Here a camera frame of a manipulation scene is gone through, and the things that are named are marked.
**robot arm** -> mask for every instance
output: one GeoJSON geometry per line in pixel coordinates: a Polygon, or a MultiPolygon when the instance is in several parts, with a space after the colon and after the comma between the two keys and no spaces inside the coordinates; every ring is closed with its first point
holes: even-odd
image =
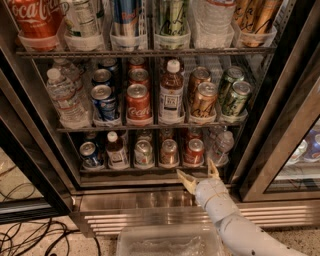
{"type": "MultiPolygon", "coordinates": [[[[209,168],[210,166],[215,168],[213,163],[209,164],[209,168]]],[[[178,170],[178,177],[208,213],[222,241],[234,255],[306,256],[280,243],[243,217],[217,175],[217,171],[212,178],[205,179],[199,184],[194,177],[180,170],[178,170]]]]}

